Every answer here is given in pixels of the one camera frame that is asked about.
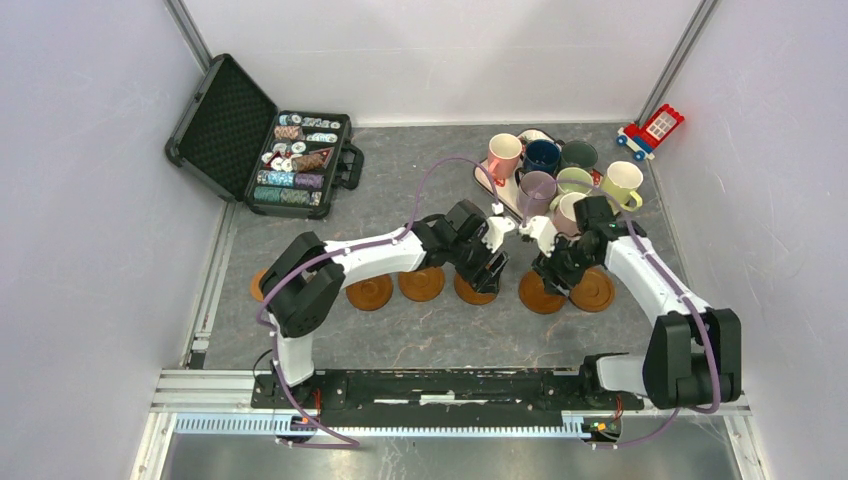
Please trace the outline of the brown grooved wooden coaster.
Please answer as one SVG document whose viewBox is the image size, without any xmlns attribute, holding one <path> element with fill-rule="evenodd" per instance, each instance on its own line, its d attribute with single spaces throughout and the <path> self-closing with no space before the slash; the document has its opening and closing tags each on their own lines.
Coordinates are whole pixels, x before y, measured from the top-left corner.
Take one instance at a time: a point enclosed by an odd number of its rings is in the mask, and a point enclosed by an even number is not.
<svg viewBox="0 0 848 480">
<path fill-rule="evenodd" d="M 453 286 L 457 296 L 470 305 L 486 305 L 497 298 L 496 293 L 479 293 L 474 291 L 471 285 L 459 274 L 454 275 Z"/>
<path fill-rule="evenodd" d="M 429 267 L 413 272 L 397 274 L 401 293 L 415 302 L 428 302 L 438 297 L 445 285 L 445 274 L 441 267 Z"/>
<path fill-rule="evenodd" d="M 518 295 L 528 310 L 541 315 L 556 313 L 568 302 L 563 295 L 547 293 L 542 278 L 533 270 L 522 277 Z"/>
<path fill-rule="evenodd" d="M 597 313 L 606 310 L 615 300 L 616 289 L 610 279 L 599 268 L 589 268 L 581 281 L 571 289 L 570 302 L 578 309 Z"/>
<path fill-rule="evenodd" d="M 358 310 L 375 311 L 384 307 L 393 294 L 392 278 L 388 274 L 351 284 L 345 289 L 350 304 Z"/>
</svg>

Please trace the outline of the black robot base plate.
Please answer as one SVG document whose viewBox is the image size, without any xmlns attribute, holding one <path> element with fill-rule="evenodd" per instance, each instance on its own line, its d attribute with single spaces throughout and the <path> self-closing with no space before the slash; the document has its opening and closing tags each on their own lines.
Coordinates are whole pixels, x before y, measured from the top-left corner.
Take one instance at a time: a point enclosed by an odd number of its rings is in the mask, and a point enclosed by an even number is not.
<svg viewBox="0 0 848 480">
<path fill-rule="evenodd" d="M 636 395 L 592 385 L 575 370 L 436 369 L 316 372 L 292 387 L 328 427 L 554 427 L 564 412 L 643 409 Z"/>
</svg>

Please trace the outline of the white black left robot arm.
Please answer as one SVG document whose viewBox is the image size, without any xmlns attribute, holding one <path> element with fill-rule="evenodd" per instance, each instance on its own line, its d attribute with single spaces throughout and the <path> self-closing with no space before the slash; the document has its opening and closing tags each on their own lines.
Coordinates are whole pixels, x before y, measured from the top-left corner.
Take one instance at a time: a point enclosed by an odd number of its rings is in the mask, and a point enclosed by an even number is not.
<svg viewBox="0 0 848 480">
<path fill-rule="evenodd" d="M 469 200 L 386 234 L 352 241 L 298 235 L 258 282 L 259 321 L 274 340 L 275 392 L 290 407 L 314 394 L 313 334 L 339 293 L 360 281 L 450 264 L 475 293 L 493 294 L 508 255 L 502 246 L 516 222 L 487 215 Z"/>
</svg>

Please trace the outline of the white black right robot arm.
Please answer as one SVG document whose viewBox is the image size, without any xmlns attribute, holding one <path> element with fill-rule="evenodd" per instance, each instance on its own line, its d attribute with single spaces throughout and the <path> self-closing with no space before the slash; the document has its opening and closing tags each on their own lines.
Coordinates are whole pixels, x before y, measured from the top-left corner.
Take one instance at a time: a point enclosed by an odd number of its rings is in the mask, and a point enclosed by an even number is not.
<svg viewBox="0 0 848 480">
<path fill-rule="evenodd" d="M 661 261 L 644 230 L 591 196 L 574 210 L 578 237 L 569 240 L 546 216 L 523 221 L 522 236 L 539 256 L 533 270 L 550 294 L 571 293 L 589 269 L 603 267 L 629 290 L 650 321 L 645 354 L 587 357 L 577 382 L 580 400 L 602 408 L 618 391 L 646 397 L 661 409 L 712 412 L 742 394 L 741 322 L 694 294 Z"/>
</svg>

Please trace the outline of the white strawberry print tray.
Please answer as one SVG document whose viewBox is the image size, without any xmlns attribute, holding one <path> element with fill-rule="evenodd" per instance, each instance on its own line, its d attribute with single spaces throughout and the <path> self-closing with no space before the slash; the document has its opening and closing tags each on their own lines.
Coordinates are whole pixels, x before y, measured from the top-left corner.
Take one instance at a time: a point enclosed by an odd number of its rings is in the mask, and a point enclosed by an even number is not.
<svg viewBox="0 0 848 480">
<path fill-rule="evenodd" d="M 528 129 L 525 129 L 525 130 L 523 130 L 520 133 L 517 133 L 515 135 L 512 135 L 512 134 L 509 134 L 509 135 L 514 136 L 518 140 L 520 140 L 521 143 L 522 143 L 522 147 L 526 147 L 527 144 L 531 143 L 532 141 L 542 140 L 542 141 L 547 141 L 547 142 L 556 144 L 558 150 L 562 151 L 564 146 L 567 143 L 569 143 L 569 142 L 565 142 L 561 139 L 555 139 L 554 136 L 550 135 L 548 132 L 545 132 L 544 130 L 541 130 L 539 128 L 528 128 Z M 517 162 L 516 168 L 523 166 L 522 158 L 523 157 L 519 157 L 519 160 L 516 161 Z M 562 168 L 566 168 L 566 167 L 570 168 L 572 166 L 575 167 L 575 168 L 581 168 L 579 166 L 579 164 L 573 164 L 573 163 L 572 164 L 565 163 Z M 596 168 L 588 168 L 588 167 L 584 168 L 583 170 L 587 171 L 591 175 L 594 186 L 599 187 L 601 182 L 602 182 L 602 179 L 603 179 L 602 172 L 597 170 Z M 486 177 L 485 172 L 482 172 L 479 169 L 475 168 L 473 170 L 473 175 L 474 175 L 474 179 L 477 182 L 477 184 L 484 191 L 491 194 L 493 197 L 495 195 L 495 193 L 493 193 L 493 192 L 495 192 L 495 191 L 497 192 L 498 199 L 500 200 L 500 202 L 502 203 L 502 205 L 504 207 L 504 212 L 509 211 L 509 214 L 512 215 L 513 217 L 516 217 L 516 218 L 518 218 L 520 216 L 521 212 L 519 211 L 519 208 L 518 208 L 519 188 L 518 188 L 518 183 L 514 179 L 514 177 L 510 178 L 510 179 L 503 179 L 503 180 L 500 180 L 498 178 L 494 178 L 495 188 L 493 189 L 488 178 Z"/>
</svg>

